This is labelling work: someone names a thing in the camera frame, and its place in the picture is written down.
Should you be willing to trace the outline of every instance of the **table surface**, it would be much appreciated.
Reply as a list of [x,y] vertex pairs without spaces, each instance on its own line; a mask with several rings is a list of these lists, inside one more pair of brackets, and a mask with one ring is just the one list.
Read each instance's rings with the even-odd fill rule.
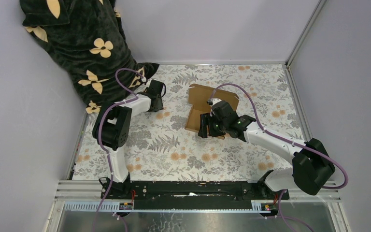
[[[248,181],[258,180],[269,169],[290,167],[287,161],[258,145],[229,136],[225,140],[201,139],[184,129],[191,108],[187,103],[190,84],[217,87],[232,82],[250,93],[262,124],[302,138],[282,65],[162,65],[154,79],[167,86],[164,110],[140,114],[131,121],[125,159],[132,180]],[[242,91],[235,87],[223,89],[240,97],[239,115],[254,116]],[[86,122],[73,180],[110,176],[106,153],[91,135],[96,118],[97,114],[91,114]]]

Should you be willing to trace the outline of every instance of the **gray wall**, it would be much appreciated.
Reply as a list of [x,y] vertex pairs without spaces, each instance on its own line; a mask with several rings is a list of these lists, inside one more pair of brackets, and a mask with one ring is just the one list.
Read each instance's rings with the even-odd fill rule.
[[352,231],[371,231],[371,0],[328,1],[292,72],[313,136],[348,171]]
[[84,106],[67,74],[0,0],[0,232],[37,232],[71,160]]
[[318,0],[118,0],[138,61],[286,60]]

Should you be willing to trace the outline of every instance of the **yellow flower print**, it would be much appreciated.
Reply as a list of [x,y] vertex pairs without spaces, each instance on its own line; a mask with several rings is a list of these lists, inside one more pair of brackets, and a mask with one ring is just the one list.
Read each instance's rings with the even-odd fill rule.
[[117,18],[121,18],[121,15],[120,15],[119,11],[117,11],[116,8],[114,8],[114,15],[115,15]]
[[78,83],[87,86],[92,84],[92,87],[99,93],[101,94],[103,92],[103,86],[101,85],[102,82],[107,81],[109,79],[103,79],[103,80],[98,80],[97,76],[94,75],[91,71],[87,70],[86,71],[87,78],[89,80],[80,80]]
[[[144,76],[144,67],[142,67],[141,69],[137,70],[142,76]],[[133,88],[133,87],[136,87],[136,86],[139,86],[141,85],[142,83],[139,81],[141,80],[141,76],[139,75],[136,75],[134,78],[133,78],[133,81],[131,81],[131,84],[129,86],[129,88]]]
[[46,31],[43,30],[43,28],[41,27],[35,27],[35,28],[32,28],[32,27],[25,27],[25,29],[29,32],[29,33],[35,33],[36,37],[38,37],[39,39],[45,41],[47,43],[47,34],[46,34]]
[[88,114],[91,114],[91,113],[98,113],[98,112],[100,112],[100,108],[101,108],[101,106],[98,106],[98,105],[96,105],[96,103],[90,101],[90,103],[89,103],[89,107],[86,108],[86,112],[87,112]]
[[59,0],[46,0],[49,11],[55,18],[59,18],[60,15],[60,2]]
[[95,48],[90,50],[92,54],[100,53],[101,57],[103,58],[109,58],[112,55],[112,53],[110,52],[110,50],[113,49],[112,42],[110,41],[104,42],[103,39],[97,38],[93,44],[95,45]]

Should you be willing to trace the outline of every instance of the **open cardboard box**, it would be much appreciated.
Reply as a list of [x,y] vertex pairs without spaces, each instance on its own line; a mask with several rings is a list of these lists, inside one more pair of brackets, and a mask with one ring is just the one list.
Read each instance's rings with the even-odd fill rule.
[[[200,129],[200,115],[209,113],[211,106],[207,104],[207,100],[211,96],[214,88],[208,86],[202,86],[198,84],[190,85],[188,90],[188,103],[192,104],[190,114],[188,115],[187,124],[185,129],[188,131],[198,132]],[[227,101],[233,110],[237,110],[240,99],[235,93],[231,93],[225,90],[217,90],[213,96],[221,100]]]

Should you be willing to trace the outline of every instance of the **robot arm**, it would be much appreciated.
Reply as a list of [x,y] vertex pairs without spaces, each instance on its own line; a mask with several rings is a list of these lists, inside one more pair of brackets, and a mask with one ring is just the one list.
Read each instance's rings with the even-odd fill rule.
[[[128,138],[131,119],[143,112],[157,112],[163,109],[161,92],[164,84],[151,80],[147,86],[144,92],[137,93],[138,98],[135,101],[113,108],[107,115],[107,121],[103,124],[101,139],[103,144],[111,150],[110,161],[115,182],[124,182],[128,176],[124,160],[124,145]],[[103,104],[99,112],[92,134],[96,140],[98,140],[100,120],[106,109],[112,104],[112,102]]]
[[[300,188],[310,195],[316,195],[335,172],[331,162],[263,132],[255,118],[247,115],[238,116],[226,101],[212,99],[209,104],[212,111],[200,116],[200,137],[206,138],[208,135],[217,137],[228,133],[232,138],[258,144],[292,164],[292,168],[271,170],[261,178],[272,191]],[[287,137],[268,128],[266,130],[327,155],[322,143],[317,139],[307,142]]]

